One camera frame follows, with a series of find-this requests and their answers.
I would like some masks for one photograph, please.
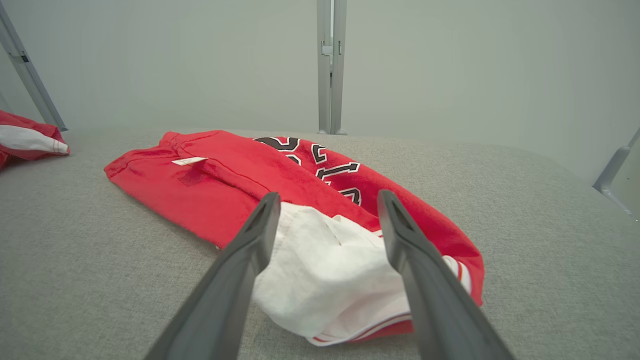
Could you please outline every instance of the red cloth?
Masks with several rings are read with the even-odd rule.
[[[18,115],[0,110],[0,131],[4,132],[5,134],[11,132],[8,137],[12,137],[13,130],[15,129],[12,127],[32,129],[48,138],[51,138],[51,147],[33,147],[32,143],[29,142],[32,139],[29,138],[25,138],[24,143],[18,142],[8,145],[7,143],[3,143],[3,137],[0,136],[0,169],[4,167],[11,156],[15,156],[24,160],[37,160],[47,156],[68,154],[68,147],[66,147],[66,149],[61,152],[60,143],[64,144],[64,140],[62,139],[60,130],[56,126],[41,124],[39,122],[27,119],[26,117],[20,117]]]
[[[185,166],[173,160],[205,157]],[[471,297],[481,305],[480,252],[447,217],[374,170],[318,144],[297,138],[244,138],[225,131],[166,133],[159,145],[125,153],[105,167],[112,182],[168,220],[226,246],[268,192],[282,201],[342,215],[380,230],[377,196],[393,191],[442,255],[464,263]],[[409,321],[369,336],[412,331]]]

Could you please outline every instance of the red trim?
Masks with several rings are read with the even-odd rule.
[[[363,341],[369,341],[377,338],[382,338],[384,336],[392,336],[392,335],[400,335],[406,334],[407,332],[413,332],[413,323],[411,320],[405,320],[402,322],[397,322],[387,327],[384,327],[373,334],[367,336],[366,338],[360,338],[349,341],[350,343],[361,343]]]
[[[458,281],[462,281],[462,264],[458,260],[456,262],[458,263]]]

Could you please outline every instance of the metal frame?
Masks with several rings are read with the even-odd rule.
[[[344,50],[347,1],[335,0],[333,7],[333,73],[331,83],[330,134],[347,135],[342,130],[342,79],[344,78]]]
[[[317,0],[318,133],[331,132],[331,0]]]
[[[640,138],[640,129],[636,131],[636,134],[634,135],[634,137],[631,139],[631,141],[627,146],[623,146],[619,148],[616,151],[616,153],[613,154],[613,157],[611,158],[611,160],[609,160],[609,163],[602,171],[602,174],[600,174],[595,184],[593,184],[593,187],[596,190],[598,190],[602,195],[605,195],[606,197],[611,199],[613,202],[615,202],[630,217],[633,216],[633,214],[631,213],[631,210],[629,210],[629,208],[626,207],[626,205],[624,205],[624,203],[622,203],[622,201],[620,201],[612,193],[611,182],[613,181],[613,178],[616,177],[616,174],[622,167],[622,164],[624,164],[625,160],[627,159],[627,156],[629,156],[629,153],[631,152],[631,147],[633,147],[634,143],[636,142],[636,140],[638,140],[638,138]]]
[[[47,124],[57,126],[61,131],[67,130],[2,3],[0,3],[0,44],[9,54],[15,71],[20,76],[44,121]]]

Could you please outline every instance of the black number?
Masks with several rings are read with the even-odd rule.
[[[346,197],[351,197],[351,201],[353,201],[357,206],[360,206],[360,203],[362,202],[362,197],[360,196],[360,190],[356,188],[350,188],[346,190],[341,190],[340,193]]]
[[[360,163],[348,163],[347,165],[340,165],[332,168],[319,168],[316,171],[316,176],[320,180],[324,180],[327,176],[342,174],[343,172],[358,172]]]
[[[257,142],[265,143],[277,151],[295,151],[300,145],[300,139],[287,138],[287,143],[283,143],[278,138],[256,138]]]
[[[295,155],[293,155],[293,154],[291,154],[291,155],[287,155],[287,157],[288,157],[289,159],[292,159],[292,160],[293,160],[293,162],[295,162],[295,163],[296,163],[296,164],[298,164],[298,165],[300,165],[300,163],[302,162],[302,161],[300,161],[300,158],[299,158],[299,157],[297,157],[297,156],[295,156]]]
[[[320,154],[321,149],[326,149],[326,147],[316,143],[311,145],[311,153],[314,155],[316,164],[324,163],[326,161],[326,154]]]

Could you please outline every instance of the white stripe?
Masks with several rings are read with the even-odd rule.
[[[447,264],[447,266],[451,269],[451,272],[456,278],[460,277],[460,275],[458,274],[458,264],[460,264],[460,267],[462,268],[462,277],[460,278],[460,284],[462,284],[462,287],[467,291],[467,293],[471,294],[471,275],[469,274],[469,269],[467,268],[467,266],[462,262],[450,257],[449,255],[443,256],[442,259],[444,260],[444,263]]]
[[[0,125],[0,145],[13,150],[67,153],[67,145],[25,127]]]

